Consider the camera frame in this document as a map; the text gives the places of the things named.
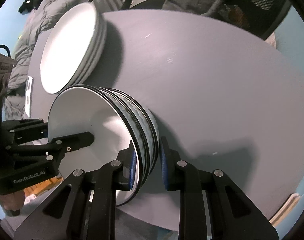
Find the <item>left hand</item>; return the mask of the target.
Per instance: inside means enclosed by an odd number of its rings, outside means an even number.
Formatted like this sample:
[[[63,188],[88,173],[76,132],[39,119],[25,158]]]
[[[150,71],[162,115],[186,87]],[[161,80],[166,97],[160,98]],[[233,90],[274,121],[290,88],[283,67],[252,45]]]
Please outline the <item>left hand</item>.
[[[10,194],[0,195],[0,205],[8,211],[18,211],[24,206],[25,199],[24,191],[20,190]]]

